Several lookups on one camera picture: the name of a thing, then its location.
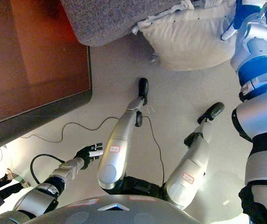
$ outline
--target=floor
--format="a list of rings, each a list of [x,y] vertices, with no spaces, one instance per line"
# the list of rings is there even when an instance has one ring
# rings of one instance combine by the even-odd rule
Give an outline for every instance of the floor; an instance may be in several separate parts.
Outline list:
[[[248,223],[245,216],[239,216],[242,208],[238,193],[244,186],[246,160],[252,146],[239,137],[231,122],[231,112],[240,103],[240,86],[234,70],[229,62],[225,62],[205,70],[171,72],[150,62],[152,52],[142,35],[128,35],[103,47],[92,48],[93,96],[90,103],[26,136],[34,133],[49,140],[59,140],[65,123],[73,121],[93,128],[106,117],[120,117],[127,104],[137,97],[139,79],[146,77],[149,80],[149,96],[143,114],[152,120],[168,178],[187,152],[183,140],[197,126],[197,118],[212,104],[221,101],[225,104],[225,110],[213,121],[214,135],[210,143],[207,175],[194,201],[185,211],[204,223],[235,217],[232,223]],[[36,137],[16,139],[0,150],[0,157],[3,155],[0,170],[11,166],[35,186],[29,170],[30,161],[35,155],[49,153],[63,160],[73,158],[76,151],[84,146],[98,142],[105,145],[115,123],[116,120],[108,120],[94,132],[69,125],[59,144]],[[60,207],[105,194],[96,179],[98,162],[81,171],[67,187],[59,198]],[[57,166],[58,162],[51,158],[39,158],[34,170],[42,181]],[[159,151],[147,120],[144,120],[142,127],[134,130],[126,173],[161,185]],[[12,199],[11,204],[8,202],[9,205],[4,206],[3,210],[11,209],[16,200]]]

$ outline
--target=humanoid robot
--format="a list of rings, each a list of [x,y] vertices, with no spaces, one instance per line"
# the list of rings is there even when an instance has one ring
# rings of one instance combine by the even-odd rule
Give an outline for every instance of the humanoid robot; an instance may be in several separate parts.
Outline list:
[[[251,223],[267,224],[267,0],[237,0],[234,21],[222,39],[236,31],[231,65],[239,77],[242,103],[233,111],[232,120],[240,136],[253,143],[246,165],[246,186],[239,197]],[[128,105],[103,151],[97,179],[110,195],[55,209],[57,198],[70,181],[100,154],[99,145],[85,147],[22,197],[13,211],[0,215],[0,223],[199,223],[183,209],[191,203],[205,174],[210,121],[224,105],[213,105],[199,118],[200,126],[184,141],[188,152],[170,178],[158,186],[126,176],[132,130],[142,125],[141,108],[147,103],[147,93],[148,81],[142,78],[138,98]]]

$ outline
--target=wire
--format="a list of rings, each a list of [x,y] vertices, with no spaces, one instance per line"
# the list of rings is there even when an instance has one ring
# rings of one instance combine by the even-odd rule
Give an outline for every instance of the wire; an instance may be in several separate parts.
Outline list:
[[[53,155],[50,155],[50,154],[39,154],[39,155],[35,156],[35,157],[32,159],[32,161],[31,161],[31,164],[30,164],[30,171],[31,171],[32,177],[34,178],[34,180],[36,181],[37,184],[40,184],[40,182],[39,182],[39,180],[37,179],[37,177],[36,177],[35,174],[34,174],[34,171],[33,171],[33,164],[34,164],[35,159],[37,159],[37,158],[40,157],[40,156],[48,156],[48,157],[51,157],[51,158],[53,158],[53,159],[55,159],[55,160],[58,160],[60,163],[64,163],[64,162],[65,162],[64,160],[61,160],[61,159],[59,159],[59,158],[57,158],[57,157],[55,157],[55,156],[53,156]]]
[[[116,118],[116,117],[108,117],[108,118],[106,118],[103,122],[101,122],[101,124],[97,127],[97,128],[87,128],[87,127],[85,127],[85,126],[83,126],[83,125],[81,125],[81,124],[79,124],[79,123],[76,123],[76,122],[69,122],[69,123],[67,123],[67,124],[65,124],[64,126],[63,126],[63,128],[62,128],[62,131],[61,131],[61,139],[59,140],[59,141],[50,141],[50,140],[47,140],[47,139],[44,139],[44,138],[42,138],[42,137],[40,137],[40,136],[38,136],[38,135],[36,135],[36,134],[32,134],[32,135],[30,135],[30,136],[28,136],[28,137],[21,137],[22,139],[28,139],[28,138],[31,138],[32,136],[35,136],[35,137],[37,137],[37,138],[39,138],[39,139],[42,139],[43,141],[47,141],[47,142],[49,142],[49,143],[60,143],[60,142],[62,142],[63,141],[63,131],[64,131],[64,129],[65,129],[65,127],[67,126],[67,125],[70,125],[70,124],[75,124],[75,125],[79,125],[79,126],[81,126],[82,128],[84,128],[84,129],[86,129],[86,130],[88,130],[88,131],[96,131],[96,130],[98,130],[108,119],[119,119],[119,118]]]
[[[162,161],[162,150],[161,150],[161,147],[159,146],[159,144],[157,143],[157,141],[156,141],[156,139],[155,139],[154,132],[153,132],[153,127],[152,127],[152,123],[151,123],[150,117],[148,117],[148,116],[142,116],[142,117],[147,118],[147,119],[149,120],[149,123],[150,123],[150,129],[151,129],[151,133],[152,133],[153,140],[154,140],[154,142],[156,143],[156,145],[157,145],[157,147],[158,147],[158,149],[159,149],[160,160],[161,160],[161,164],[162,164],[162,184],[164,184],[164,181],[165,181],[165,168],[164,168],[163,161]],[[85,126],[83,126],[83,125],[81,125],[81,124],[79,124],[79,123],[76,123],[76,122],[69,122],[69,123],[67,123],[67,124],[65,124],[65,125],[63,126],[62,131],[61,131],[61,139],[60,139],[59,141],[50,141],[50,140],[44,139],[44,138],[42,138],[42,137],[40,137],[40,136],[38,136],[38,135],[36,135],[36,134],[32,134],[32,135],[30,135],[30,136],[28,136],[28,137],[21,137],[21,138],[23,138],[23,139],[28,139],[28,138],[31,138],[32,136],[35,136],[35,137],[37,137],[37,138],[39,138],[39,139],[42,139],[43,141],[47,141],[47,142],[50,142],[50,143],[60,143],[60,142],[63,141],[63,131],[64,131],[64,128],[65,128],[67,125],[69,125],[69,124],[75,124],[75,125],[79,125],[80,127],[84,128],[84,129],[86,129],[86,130],[88,130],[88,131],[96,131],[96,130],[98,130],[98,129],[99,129],[99,128],[100,128],[100,127],[101,127],[101,126],[108,120],[108,119],[119,119],[119,118],[116,118],[116,117],[108,117],[108,118],[104,119],[104,121],[101,122],[101,124],[100,124],[97,128],[87,128],[87,127],[85,127]],[[36,178],[36,176],[35,176],[35,174],[34,174],[34,172],[33,172],[33,163],[34,163],[35,159],[38,158],[38,157],[40,157],[40,156],[49,156],[49,157],[52,157],[52,158],[54,158],[54,159],[56,159],[56,160],[58,160],[58,161],[60,161],[60,162],[64,162],[63,160],[60,160],[60,159],[58,159],[58,158],[56,158],[55,156],[50,155],[50,154],[39,154],[39,155],[37,155],[36,157],[34,157],[33,160],[31,161],[30,171],[31,171],[31,174],[32,174],[32,176],[33,176],[33,178],[34,178],[34,180],[36,181],[37,184],[39,184],[39,181],[38,181],[38,179]]]
[[[155,139],[155,136],[154,136],[154,133],[153,133],[153,128],[152,128],[152,123],[151,123],[151,120],[150,120],[150,117],[148,116],[142,116],[143,118],[148,118],[149,120],[149,123],[150,123],[150,128],[151,128],[151,133],[152,133],[152,137],[153,137],[153,140],[155,141],[158,149],[159,149],[159,152],[160,152],[160,160],[161,160],[161,163],[162,163],[162,184],[164,184],[165,182],[165,168],[164,168],[164,165],[163,165],[163,162],[162,162],[162,150],[161,150],[161,147],[160,145],[157,143],[156,139]]]
[[[1,151],[1,159],[0,159],[0,162],[2,162],[2,159],[3,159],[3,152],[2,152],[2,148],[0,147],[0,151]]]

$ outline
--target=white pillow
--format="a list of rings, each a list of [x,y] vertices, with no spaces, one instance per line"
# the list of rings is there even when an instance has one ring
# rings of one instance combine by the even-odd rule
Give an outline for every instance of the white pillow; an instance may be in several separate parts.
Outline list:
[[[220,39],[235,14],[235,1],[220,6],[174,12],[150,23],[138,22],[160,58],[162,67],[174,71],[205,69],[221,64],[235,51],[236,36]]]

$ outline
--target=gray fabric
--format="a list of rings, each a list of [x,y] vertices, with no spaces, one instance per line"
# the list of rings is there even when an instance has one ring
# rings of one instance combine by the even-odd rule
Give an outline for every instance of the gray fabric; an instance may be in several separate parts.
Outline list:
[[[169,9],[180,0],[61,0],[77,39],[101,46],[131,32],[149,15]]]

